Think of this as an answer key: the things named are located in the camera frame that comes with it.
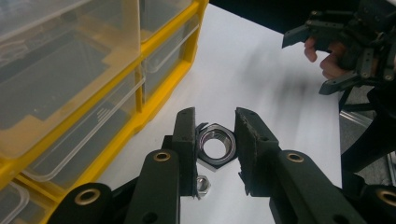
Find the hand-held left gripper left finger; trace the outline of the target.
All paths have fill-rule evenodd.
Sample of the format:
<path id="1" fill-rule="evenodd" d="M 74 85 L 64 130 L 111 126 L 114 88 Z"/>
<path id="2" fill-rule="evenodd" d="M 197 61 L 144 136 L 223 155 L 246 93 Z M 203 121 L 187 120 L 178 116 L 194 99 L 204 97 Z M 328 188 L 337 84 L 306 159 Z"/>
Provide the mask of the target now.
<path id="1" fill-rule="evenodd" d="M 143 163 L 124 224 L 179 224 L 180 198 L 196 194 L 195 109 L 177 113 L 174 131 Z"/>

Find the aluminium frame rail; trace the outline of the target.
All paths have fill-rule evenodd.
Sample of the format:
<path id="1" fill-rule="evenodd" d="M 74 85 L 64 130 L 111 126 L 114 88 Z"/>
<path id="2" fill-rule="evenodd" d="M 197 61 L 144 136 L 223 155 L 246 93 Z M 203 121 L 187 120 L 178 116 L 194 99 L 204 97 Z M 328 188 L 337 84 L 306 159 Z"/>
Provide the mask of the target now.
<path id="1" fill-rule="evenodd" d="M 346 112 L 339 115 L 340 148 L 344 153 L 366 131 L 374 119 L 373 112 Z M 358 172 L 365 182 L 396 187 L 396 152 L 378 159 Z"/>

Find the silver hex nut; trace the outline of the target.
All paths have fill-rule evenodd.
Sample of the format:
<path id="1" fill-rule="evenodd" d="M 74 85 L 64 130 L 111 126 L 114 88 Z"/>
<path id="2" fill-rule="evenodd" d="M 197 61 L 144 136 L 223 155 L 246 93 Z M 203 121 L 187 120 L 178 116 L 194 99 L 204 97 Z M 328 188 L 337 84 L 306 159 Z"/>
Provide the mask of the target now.
<path id="1" fill-rule="evenodd" d="M 205 175 L 198 175 L 196 178 L 197 193 L 200 198 L 205 197 L 211 188 L 209 179 Z"/>
<path id="2" fill-rule="evenodd" d="M 233 132 L 214 123 L 198 134 L 198 159 L 216 171 L 236 157 L 236 140 Z"/>

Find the clear plastic drawer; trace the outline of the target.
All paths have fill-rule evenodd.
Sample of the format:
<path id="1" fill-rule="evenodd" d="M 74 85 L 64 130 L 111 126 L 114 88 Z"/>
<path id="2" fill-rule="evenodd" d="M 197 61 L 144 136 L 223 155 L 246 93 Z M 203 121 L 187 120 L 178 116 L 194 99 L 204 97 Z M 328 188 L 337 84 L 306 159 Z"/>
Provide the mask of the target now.
<path id="1" fill-rule="evenodd" d="M 139 52 L 138 0 L 0 0 L 0 157 L 17 159 Z"/>

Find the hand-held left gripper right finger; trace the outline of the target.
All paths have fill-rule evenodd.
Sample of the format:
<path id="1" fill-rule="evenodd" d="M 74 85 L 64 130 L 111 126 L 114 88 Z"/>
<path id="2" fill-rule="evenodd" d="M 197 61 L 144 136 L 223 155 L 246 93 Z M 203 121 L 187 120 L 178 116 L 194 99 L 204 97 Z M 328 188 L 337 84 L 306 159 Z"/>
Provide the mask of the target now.
<path id="1" fill-rule="evenodd" d="M 246 194 L 268 197 L 276 224 L 366 224 L 310 157 L 280 148 L 257 113 L 236 108 L 234 134 Z"/>

